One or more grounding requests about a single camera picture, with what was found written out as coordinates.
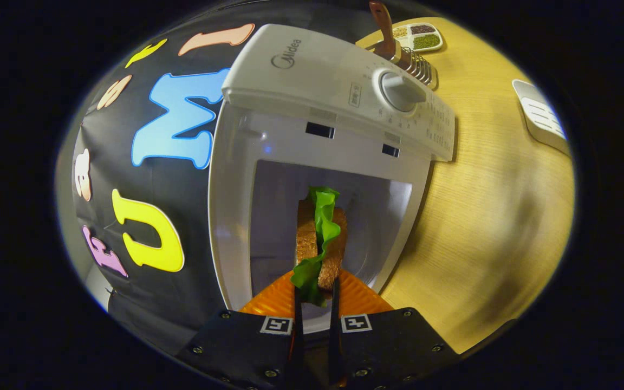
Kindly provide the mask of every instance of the wooden table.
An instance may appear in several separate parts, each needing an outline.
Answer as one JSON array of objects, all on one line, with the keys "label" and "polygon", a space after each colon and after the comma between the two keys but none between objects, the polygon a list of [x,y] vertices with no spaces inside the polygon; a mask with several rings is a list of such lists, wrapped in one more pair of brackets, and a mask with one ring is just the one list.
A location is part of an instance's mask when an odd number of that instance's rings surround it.
[{"label": "wooden table", "polygon": [[[453,162],[435,162],[424,207],[381,296],[418,309],[457,353],[520,316],[555,271],[574,214],[572,161],[527,131],[513,79],[479,37],[440,17],[444,45],[423,57],[457,117]],[[381,39],[376,31],[356,44]]]}]

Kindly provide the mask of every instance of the bread slice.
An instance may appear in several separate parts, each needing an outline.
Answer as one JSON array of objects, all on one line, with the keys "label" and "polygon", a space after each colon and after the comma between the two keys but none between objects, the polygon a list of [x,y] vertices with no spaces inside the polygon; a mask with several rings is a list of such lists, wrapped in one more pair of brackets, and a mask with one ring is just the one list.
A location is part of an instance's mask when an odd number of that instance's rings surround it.
[{"label": "bread slice", "polygon": [[[334,208],[334,224],[341,227],[341,232],[327,247],[327,256],[322,260],[322,270],[319,272],[317,284],[320,289],[331,291],[334,288],[334,279],[339,276],[343,254],[348,239],[346,214],[340,207]],[[300,200],[297,207],[297,231],[295,234],[296,262],[302,259],[315,257],[317,252],[317,232],[314,225],[314,204],[309,200]]]}]

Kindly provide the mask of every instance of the lettuce leaf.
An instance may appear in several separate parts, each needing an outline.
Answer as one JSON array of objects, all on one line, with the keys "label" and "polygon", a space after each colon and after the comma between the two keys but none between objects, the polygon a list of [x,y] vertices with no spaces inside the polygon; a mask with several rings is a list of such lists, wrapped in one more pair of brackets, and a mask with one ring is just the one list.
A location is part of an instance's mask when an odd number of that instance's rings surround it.
[{"label": "lettuce leaf", "polygon": [[327,301],[319,291],[317,279],[322,269],[322,260],[327,255],[329,243],[334,241],[341,233],[341,227],[332,222],[334,218],[334,205],[340,195],[329,187],[310,187],[307,200],[315,205],[314,222],[317,231],[317,246],[319,254],[302,261],[292,269],[293,275],[290,281],[300,289],[300,301],[316,304],[326,308]]}]

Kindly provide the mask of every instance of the sandwich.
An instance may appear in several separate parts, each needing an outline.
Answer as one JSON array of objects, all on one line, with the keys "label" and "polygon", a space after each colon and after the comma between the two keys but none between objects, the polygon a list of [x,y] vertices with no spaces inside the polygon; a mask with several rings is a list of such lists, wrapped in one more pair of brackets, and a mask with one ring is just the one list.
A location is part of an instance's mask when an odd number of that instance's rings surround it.
[{"label": "sandwich", "polygon": [[331,298],[348,237],[345,213],[334,207],[338,196],[331,188],[311,187],[297,208],[297,265],[290,281],[300,289],[302,302],[320,307]]}]

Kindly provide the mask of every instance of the white knob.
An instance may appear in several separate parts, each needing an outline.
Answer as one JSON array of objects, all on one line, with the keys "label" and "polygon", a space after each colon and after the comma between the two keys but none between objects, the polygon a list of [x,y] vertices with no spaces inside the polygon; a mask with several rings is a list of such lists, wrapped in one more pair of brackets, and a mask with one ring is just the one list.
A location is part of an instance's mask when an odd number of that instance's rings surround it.
[{"label": "white knob", "polygon": [[425,91],[409,77],[387,72],[379,79],[379,87],[389,104],[399,111],[408,113],[416,103],[425,101]]}]

